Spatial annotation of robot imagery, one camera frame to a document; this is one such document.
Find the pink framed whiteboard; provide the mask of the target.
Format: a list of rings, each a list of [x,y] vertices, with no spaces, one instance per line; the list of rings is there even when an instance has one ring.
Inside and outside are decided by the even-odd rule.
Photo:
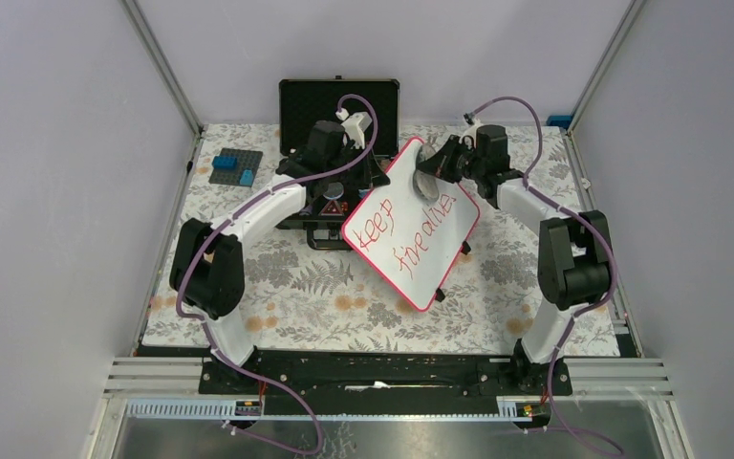
[[[480,208],[457,184],[438,186],[434,201],[413,187],[416,157],[425,146],[413,137],[386,170],[388,186],[372,189],[341,227],[348,245],[416,310],[439,299]]]

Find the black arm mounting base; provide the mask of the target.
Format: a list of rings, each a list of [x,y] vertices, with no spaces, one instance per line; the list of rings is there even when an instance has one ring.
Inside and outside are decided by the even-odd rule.
[[[203,362],[202,395],[251,396],[268,415],[493,415],[498,398],[573,393],[567,365],[516,356],[255,350],[235,371]]]

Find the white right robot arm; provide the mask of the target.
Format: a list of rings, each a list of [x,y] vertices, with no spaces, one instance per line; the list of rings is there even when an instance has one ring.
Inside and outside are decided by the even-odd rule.
[[[577,319],[606,302],[616,284],[616,265],[606,216],[574,212],[538,190],[527,172],[515,169],[507,130],[478,125],[452,135],[440,149],[424,145],[412,183],[433,199],[441,184],[470,180],[479,196],[505,211],[538,237],[537,282],[542,293],[531,328],[518,340],[511,384],[532,394],[548,380],[545,364],[558,361]]]

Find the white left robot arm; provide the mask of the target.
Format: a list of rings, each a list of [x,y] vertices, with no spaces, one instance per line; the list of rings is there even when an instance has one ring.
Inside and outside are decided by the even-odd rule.
[[[254,345],[239,310],[248,250],[363,165],[377,136],[364,112],[345,121],[318,121],[306,143],[283,158],[268,183],[228,216],[211,222],[192,218],[181,226],[169,275],[177,313],[200,322],[211,353],[225,363],[222,381],[234,392],[250,391],[259,371],[248,361]]]

